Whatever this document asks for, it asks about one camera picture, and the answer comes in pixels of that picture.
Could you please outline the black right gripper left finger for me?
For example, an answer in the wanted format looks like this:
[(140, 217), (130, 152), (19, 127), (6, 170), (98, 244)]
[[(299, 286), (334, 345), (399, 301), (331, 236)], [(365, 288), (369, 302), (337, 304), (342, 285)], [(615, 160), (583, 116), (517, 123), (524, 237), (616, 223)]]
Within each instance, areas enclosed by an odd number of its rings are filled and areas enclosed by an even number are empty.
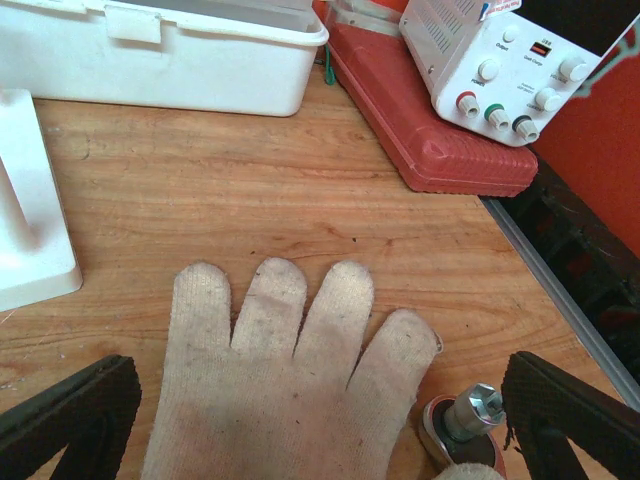
[(1, 477), (114, 479), (141, 402), (134, 359), (109, 355), (1, 414)]

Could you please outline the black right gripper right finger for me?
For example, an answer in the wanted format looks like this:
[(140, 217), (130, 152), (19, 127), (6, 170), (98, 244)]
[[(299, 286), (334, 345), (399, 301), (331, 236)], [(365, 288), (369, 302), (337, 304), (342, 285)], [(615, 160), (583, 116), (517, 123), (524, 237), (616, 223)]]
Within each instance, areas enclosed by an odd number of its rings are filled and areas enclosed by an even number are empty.
[(508, 433), (533, 479), (586, 479), (572, 444), (617, 479), (639, 477), (639, 413), (527, 351), (501, 385)]

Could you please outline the red plastic tool case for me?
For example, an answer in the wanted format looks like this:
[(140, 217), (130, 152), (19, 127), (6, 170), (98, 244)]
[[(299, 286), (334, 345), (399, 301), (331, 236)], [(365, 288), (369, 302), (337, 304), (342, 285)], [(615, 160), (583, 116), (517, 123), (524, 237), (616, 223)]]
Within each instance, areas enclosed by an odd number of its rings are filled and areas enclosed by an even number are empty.
[(414, 191), (513, 197), (538, 171), (535, 155), (442, 120), (403, 39), (331, 19), (328, 60), (405, 183)]

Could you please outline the white bench power supply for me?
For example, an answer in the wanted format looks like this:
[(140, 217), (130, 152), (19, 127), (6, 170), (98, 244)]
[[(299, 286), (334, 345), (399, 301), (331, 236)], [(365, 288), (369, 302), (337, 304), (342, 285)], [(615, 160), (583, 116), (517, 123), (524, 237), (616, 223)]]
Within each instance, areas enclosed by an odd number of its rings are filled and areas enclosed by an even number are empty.
[(399, 30), (442, 119), (521, 147), (638, 19), (636, 1), (427, 0)]

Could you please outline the white plastic storage box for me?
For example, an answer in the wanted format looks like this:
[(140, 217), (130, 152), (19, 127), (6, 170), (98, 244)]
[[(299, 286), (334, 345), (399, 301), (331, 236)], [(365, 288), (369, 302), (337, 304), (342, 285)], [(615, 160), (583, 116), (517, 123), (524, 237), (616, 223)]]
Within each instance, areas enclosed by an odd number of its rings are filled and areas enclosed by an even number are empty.
[(5, 1), (1, 83), (49, 99), (287, 117), (328, 38), (308, 1)]

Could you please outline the white peg base plate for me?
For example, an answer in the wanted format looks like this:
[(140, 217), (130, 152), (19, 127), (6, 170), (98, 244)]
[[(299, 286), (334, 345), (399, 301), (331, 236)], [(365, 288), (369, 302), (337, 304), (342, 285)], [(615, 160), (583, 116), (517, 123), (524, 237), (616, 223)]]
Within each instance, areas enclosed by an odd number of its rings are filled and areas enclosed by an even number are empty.
[(1, 309), (75, 292), (83, 278), (32, 96), (1, 91)]

